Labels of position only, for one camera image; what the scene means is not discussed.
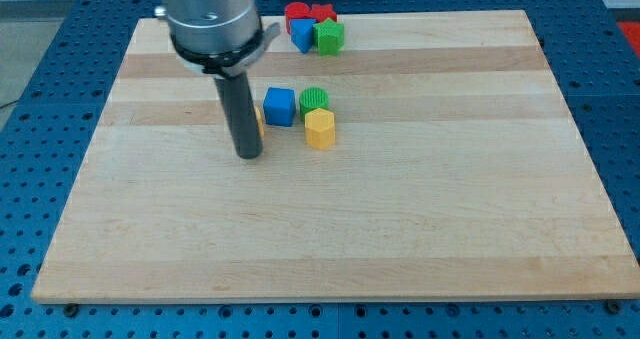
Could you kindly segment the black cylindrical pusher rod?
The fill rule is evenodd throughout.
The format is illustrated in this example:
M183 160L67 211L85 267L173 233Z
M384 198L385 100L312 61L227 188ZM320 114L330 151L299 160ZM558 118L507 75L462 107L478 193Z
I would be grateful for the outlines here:
M242 159L257 158L263 144L247 75L214 81L236 154Z

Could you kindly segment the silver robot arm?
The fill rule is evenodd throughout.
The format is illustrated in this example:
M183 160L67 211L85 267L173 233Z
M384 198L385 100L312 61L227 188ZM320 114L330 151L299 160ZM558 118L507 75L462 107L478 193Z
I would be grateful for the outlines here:
M281 34L264 26L255 0L161 0L154 15L167 23L184 65L213 77L236 154L254 159L262 137L247 76Z

